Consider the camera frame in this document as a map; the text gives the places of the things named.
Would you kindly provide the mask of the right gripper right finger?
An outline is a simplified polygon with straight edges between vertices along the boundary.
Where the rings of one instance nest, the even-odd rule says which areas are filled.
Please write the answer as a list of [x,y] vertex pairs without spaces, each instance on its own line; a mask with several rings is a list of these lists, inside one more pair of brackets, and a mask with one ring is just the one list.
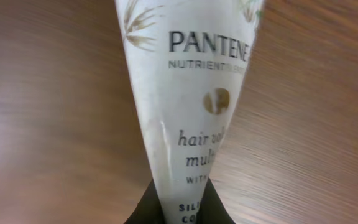
[[226,211],[211,179],[208,179],[197,214],[197,224],[235,224]]

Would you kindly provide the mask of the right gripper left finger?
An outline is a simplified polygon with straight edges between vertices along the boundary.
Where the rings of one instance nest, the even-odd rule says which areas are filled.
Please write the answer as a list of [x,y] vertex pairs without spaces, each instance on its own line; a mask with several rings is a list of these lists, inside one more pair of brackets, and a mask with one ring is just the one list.
[[165,224],[153,180],[151,180],[135,210],[124,224]]

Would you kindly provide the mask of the white cream tube gold cap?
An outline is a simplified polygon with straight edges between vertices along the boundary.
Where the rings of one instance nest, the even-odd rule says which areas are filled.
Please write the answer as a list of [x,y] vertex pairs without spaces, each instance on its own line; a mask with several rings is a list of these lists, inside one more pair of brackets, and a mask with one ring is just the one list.
[[167,223],[194,223],[237,106],[263,0],[118,0],[152,177]]

